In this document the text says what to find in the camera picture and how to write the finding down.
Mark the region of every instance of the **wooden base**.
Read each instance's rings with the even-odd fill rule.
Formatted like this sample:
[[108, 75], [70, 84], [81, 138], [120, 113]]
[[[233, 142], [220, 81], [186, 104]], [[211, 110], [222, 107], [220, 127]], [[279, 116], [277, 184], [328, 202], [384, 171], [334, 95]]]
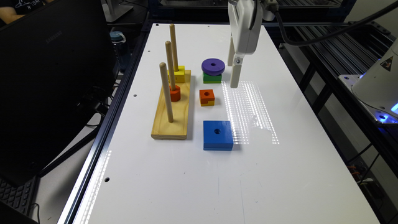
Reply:
[[150, 134], [154, 139], [184, 140], [187, 138], [191, 70], [185, 71], [185, 83], [181, 83], [178, 86], [181, 89], [181, 99], [177, 102], [172, 102], [173, 123], [170, 123], [167, 119], [163, 87], [160, 91], [154, 125]]

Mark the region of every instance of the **blue square block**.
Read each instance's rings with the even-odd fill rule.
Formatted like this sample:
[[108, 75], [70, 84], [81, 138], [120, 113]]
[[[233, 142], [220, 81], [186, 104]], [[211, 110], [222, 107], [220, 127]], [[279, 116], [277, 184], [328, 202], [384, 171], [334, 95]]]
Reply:
[[203, 149], [231, 151], [234, 146], [231, 122], [203, 121]]

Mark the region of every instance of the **purple ring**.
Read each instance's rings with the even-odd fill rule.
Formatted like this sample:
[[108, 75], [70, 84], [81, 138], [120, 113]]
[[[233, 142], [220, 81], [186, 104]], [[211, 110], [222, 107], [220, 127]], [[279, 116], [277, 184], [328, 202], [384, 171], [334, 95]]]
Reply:
[[225, 64], [220, 59], [209, 58], [203, 61], [201, 69], [207, 75], [216, 76], [224, 72]]

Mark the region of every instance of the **wooden peg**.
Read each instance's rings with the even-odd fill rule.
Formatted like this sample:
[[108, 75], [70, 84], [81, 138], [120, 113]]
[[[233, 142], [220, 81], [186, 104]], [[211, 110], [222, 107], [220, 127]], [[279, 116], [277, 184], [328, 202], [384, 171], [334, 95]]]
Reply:
[[172, 52], [173, 52], [174, 71], [178, 72], [177, 42], [175, 40], [175, 27], [174, 27], [174, 24], [170, 24], [170, 37], [172, 39]]
[[172, 56], [172, 44], [170, 41], [166, 41], [166, 55], [167, 55], [167, 65], [169, 66], [169, 79], [170, 87], [172, 91], [175, 90], [175, 78], [173, 70], [173, 56]]
[[173, 109], [172, 109], [172, 100], [170, 97], [170, 88], [169, 88], [169, 81], [167, 81], [167, 68], [164, 62], [160, 63], [160, 76], [162, 77], [162, 84], [163, 84], [163, 92], [164, 92], [164, 101], [166, 103], [167, 108], [167, 117], [169, 122], [172, 123], [173, 119]]

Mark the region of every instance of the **green square block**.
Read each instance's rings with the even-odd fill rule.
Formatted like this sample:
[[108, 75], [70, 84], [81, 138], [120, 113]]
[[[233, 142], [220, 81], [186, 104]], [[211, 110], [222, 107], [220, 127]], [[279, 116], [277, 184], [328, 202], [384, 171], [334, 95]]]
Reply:
[[204, 84], [209, 84], [209, 83], [221, 83], [221, 81], [203, 81]]
[[204, 82], [220, 82], [221, 79], [223, 78], [222, 74], [216, 75], [216, 76], [211, 76], [207, 75], [206, 73], [203, 72], [203, 81]]

